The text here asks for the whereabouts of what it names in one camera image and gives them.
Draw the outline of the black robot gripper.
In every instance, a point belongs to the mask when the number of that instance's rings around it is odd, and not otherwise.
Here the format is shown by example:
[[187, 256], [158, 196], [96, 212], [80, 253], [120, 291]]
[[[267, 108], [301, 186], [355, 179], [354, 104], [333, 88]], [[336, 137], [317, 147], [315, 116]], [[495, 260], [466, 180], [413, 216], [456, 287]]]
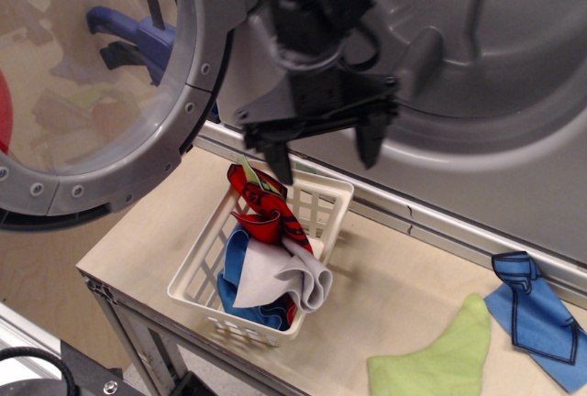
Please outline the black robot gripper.
[[234, 116], [249, 148], [263, 152], [276, 178], [292, 185], [287, 145], [297, 139], [354, 128], [366, 169], [379, 157], [386, 129], [396, 114], [392, 75], [332, 66], [322, 71], [288, 71], [265, 95], [238, 108]]

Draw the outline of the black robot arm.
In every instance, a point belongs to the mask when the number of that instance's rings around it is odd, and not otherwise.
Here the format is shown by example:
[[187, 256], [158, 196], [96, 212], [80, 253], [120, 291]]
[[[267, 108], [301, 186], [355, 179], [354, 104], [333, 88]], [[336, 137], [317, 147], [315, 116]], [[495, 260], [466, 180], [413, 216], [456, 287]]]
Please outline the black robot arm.
[[380, 42], [362, 23], [373, 0], [264, 0], [261, 31], [284, 72], [275, 88], [239, 108], [247, 148], [262, 153], [278, 180], [293, 181], [292, 140], [353, 128], [361, 162], [377, 162], [397, 114], [390, 75], [369, 73]]

